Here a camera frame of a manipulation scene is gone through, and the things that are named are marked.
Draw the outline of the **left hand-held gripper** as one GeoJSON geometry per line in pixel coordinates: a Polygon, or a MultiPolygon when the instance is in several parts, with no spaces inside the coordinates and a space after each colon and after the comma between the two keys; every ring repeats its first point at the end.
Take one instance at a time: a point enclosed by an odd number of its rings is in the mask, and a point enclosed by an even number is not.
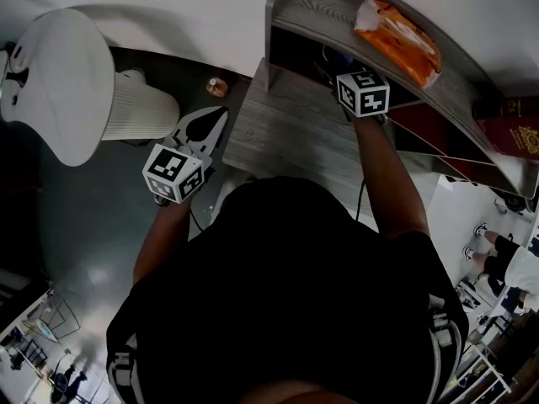
{"type": "Polygon", "coordinates": [[[179,120],[173,136],[154,145],[142,176],[157,204],[182,204],[207,182],[213,174],[211,154],[227,119],[227,107],[196,110],[179,120]]]}

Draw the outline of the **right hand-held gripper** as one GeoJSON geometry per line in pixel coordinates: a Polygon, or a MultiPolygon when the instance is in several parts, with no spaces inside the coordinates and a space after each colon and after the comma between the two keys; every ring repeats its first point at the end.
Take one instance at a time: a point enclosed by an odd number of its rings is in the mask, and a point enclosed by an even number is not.
{"type": "Polygon", "coordinates": [[[339,102],[357,118],[388,111],[390,85],[375,71],[338,75],[336,86],[339,102]]]}

